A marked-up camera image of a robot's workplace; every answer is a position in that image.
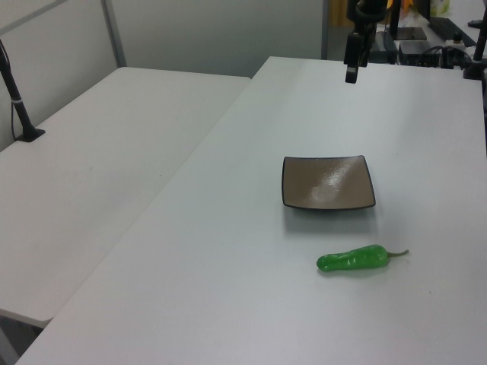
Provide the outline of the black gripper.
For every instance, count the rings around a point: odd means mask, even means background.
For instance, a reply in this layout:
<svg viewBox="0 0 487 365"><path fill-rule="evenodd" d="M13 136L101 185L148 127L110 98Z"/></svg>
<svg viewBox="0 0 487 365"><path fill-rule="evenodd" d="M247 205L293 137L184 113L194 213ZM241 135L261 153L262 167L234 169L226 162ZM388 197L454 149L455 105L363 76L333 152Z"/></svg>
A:
<svg viewBox="0 0 487 365"><path fill-rule="evenodd" d="M345 47L344 64L346 65L345 82L355 84L358 68L366 67L371 48L375 41L377 24L387 15L387 0L348 0L346 17L354 24L365 24L361 35L350 33Z"/></svg>

